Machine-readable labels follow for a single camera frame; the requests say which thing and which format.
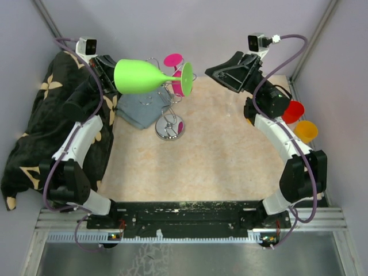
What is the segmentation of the green plastic wine glass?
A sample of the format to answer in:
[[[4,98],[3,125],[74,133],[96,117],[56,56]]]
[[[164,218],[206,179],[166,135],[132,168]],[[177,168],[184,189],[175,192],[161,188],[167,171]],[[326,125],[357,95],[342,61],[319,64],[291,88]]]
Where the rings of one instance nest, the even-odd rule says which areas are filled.
[[[121,94],[145,94],[164,83],[178,81],[182,92],[187,96],[193,87],[193,68],[187,62],[183,65],[180,76],[168,76],[149,62],[121,59],[114,68],[113,80]]]

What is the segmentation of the pink plastic wine glass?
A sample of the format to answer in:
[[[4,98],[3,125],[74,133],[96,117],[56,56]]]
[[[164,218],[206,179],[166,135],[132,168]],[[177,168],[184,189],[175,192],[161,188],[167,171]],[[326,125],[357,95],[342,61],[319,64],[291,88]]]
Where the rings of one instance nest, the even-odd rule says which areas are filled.
[[[184,62],[179,53],[168,55],[164,61],[167,67],[173,67],[174,80],[171,81],[172,89],[175,94],[189,96],[193,88],[193,66],[190,62]]]

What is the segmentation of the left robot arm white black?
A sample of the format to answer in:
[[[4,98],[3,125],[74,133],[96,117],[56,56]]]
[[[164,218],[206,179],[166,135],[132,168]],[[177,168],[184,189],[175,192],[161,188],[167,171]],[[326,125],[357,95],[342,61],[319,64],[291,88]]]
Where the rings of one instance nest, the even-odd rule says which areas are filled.
[[[60,114],[70,125],[59,147],[40,162],[43,200],[48,209],[82,209],[107,228],[120,220],[116,202],[97,193],[109,161],[119,99],[110,55],[87,58],[88,75],[62,101]]]

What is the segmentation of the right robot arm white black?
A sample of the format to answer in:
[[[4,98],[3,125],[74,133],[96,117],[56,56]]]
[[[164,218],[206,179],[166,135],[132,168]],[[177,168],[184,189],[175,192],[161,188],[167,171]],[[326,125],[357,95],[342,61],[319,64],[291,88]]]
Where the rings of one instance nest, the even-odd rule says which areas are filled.
[[[322,150],[311,149],[282,119],[292,96],[263,76],[260,68],[266,54],[266,50],[237,51],[228,61],[206,69],[205,74],[230,91],[250,93],[244,104],[244,117],[267,137],[285,165],[278,189],[261,200],[255,221],[265,228],[271,227],[278,214],[311,198],[309,218],[295,215],[297,221],[309,223],[317,211],[317,196],[326,189],[327,156]]]

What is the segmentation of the red plastic wine glass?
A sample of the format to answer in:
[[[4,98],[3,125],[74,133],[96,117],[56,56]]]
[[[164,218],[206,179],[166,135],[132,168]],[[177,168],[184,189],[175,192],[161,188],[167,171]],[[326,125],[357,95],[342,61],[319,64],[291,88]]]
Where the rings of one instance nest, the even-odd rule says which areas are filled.
[[[301,118],[304,112],[305,108],[302,103],[290,101],[289,106],[282,115],[282,119],[286,124],[293,124]]]

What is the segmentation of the chrome wine glass rack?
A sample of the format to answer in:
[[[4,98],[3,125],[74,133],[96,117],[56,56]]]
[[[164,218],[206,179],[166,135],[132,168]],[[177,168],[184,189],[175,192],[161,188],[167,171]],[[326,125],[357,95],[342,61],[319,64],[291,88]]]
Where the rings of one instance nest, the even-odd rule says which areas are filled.
[[[159,87],[167,89],[167,85],[169,84],[171,84],[171,82],[164,83]],[[182,96],[175,93],[169,93],[169,99],[171,104],[168,111],[163,112],[162,116],[157,120],[155,130],[160,138],[164,140],[175,140],[182,135],[185,126],[183,119],[173,111],[172,105],[176,101],[181,101]]]

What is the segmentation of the orange wine glass front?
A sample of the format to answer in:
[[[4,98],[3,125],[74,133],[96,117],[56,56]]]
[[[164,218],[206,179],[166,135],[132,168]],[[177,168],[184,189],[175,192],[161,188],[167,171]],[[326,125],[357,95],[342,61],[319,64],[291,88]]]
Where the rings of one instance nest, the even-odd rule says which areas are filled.
[[[305,144],[310,143],[319,134],[317,126],[307,120],[299,121],[293,132]]]

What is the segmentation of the grey folded cloth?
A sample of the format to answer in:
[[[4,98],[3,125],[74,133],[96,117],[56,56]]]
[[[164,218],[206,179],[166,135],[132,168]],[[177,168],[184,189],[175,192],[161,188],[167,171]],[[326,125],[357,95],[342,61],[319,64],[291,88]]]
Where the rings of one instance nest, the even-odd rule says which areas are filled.
[[[118,100],[116,116],[142,130],[155,123],[171,104],[168,91],[159,87],[146,94],[123,94]]]

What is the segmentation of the black floral blanket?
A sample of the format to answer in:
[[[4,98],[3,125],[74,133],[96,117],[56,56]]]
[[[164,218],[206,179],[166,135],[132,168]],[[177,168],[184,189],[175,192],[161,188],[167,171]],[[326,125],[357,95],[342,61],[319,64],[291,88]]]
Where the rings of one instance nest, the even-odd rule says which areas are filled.
[[[9,154],[1,180],[6,209],[16,208],[18,193],[43,190],[39,164],[49,159],[62,146],[74,126],[62,113],[62,104],[90,73],[66,51],[59,52],[48,66],[40,90],[36,94],[28,126]],[[91,142],[83,169],[91,188],[97,191],[104,177],[113,144],[113,123],[121,94],[106,93],[98,115],[103,127]]]

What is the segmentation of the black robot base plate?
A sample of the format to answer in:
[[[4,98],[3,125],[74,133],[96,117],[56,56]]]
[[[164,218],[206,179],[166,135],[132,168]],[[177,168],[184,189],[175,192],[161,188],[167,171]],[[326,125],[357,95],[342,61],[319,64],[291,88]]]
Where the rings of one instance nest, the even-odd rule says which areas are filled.
[[[259,201],[116,202],[106,216],[92,215],[87,229],[122,230],[126,238],[247,237],[253,229],[286,229],[289,214],[267,215]]]

